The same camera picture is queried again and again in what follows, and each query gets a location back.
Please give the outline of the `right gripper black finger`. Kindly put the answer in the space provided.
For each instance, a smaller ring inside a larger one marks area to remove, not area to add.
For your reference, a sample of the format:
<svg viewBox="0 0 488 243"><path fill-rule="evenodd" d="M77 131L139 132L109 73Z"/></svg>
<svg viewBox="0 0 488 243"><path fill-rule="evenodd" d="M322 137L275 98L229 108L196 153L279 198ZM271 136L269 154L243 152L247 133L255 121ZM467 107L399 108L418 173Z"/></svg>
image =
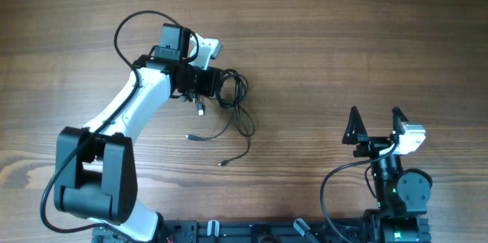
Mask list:
<svg viewBox="0 0 488 243"><path fill-rule="evenodd" d="M399 107L394 107L392 109L392 114L393 114L393 131L397 135L404 134L403 124L408 123L409 120L406 118L406 116L404 115L404 113L401 111Z"/></svg>
<svg viewBox="0 0 488 243"><path fill-rule="evenodd" d="M350 111L348 125L342 138L342 143L346 145L355 145L367 141L367 130L365 129L358 108L354 106Z"/></svg>

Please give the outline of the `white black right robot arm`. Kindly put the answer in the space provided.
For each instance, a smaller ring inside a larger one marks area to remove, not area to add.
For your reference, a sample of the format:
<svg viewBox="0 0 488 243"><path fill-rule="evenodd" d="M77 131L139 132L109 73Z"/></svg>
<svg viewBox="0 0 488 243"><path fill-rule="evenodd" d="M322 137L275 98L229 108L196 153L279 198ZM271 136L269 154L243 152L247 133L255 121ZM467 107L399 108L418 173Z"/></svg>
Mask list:
<svg viewBox="0 0 488 243"><path fill-rule="evenodd" d="M432 240L427 213L432 177L418 168L405 169L401 157L416 151L425 140L426 130L408 121L395 107L393 131L389 136L369 136L357 107L353 107L342 142L355 145L355 157L372 160L369 168L374 183L377 209L367 209L359 242L426 243Z"/></svg>

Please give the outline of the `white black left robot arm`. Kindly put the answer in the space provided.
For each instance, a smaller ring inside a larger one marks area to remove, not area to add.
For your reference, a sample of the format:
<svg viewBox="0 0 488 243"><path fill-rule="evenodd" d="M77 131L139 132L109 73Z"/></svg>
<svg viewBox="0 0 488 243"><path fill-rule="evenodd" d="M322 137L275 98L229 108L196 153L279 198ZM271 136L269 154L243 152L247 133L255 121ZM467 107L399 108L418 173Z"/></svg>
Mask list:
<svg viewBox="0 0 488 243"><path fill-rule="evenodd" d="M170 242L163 217L138 199L133 146L153 114L176 91L213 96L221 69L209 65L217 39L164 24L159 44L130 64L130 78L111 103L82 128L67 126L56 143L56 170L47 185L55 208L88 219L109 239Z"/></svg>

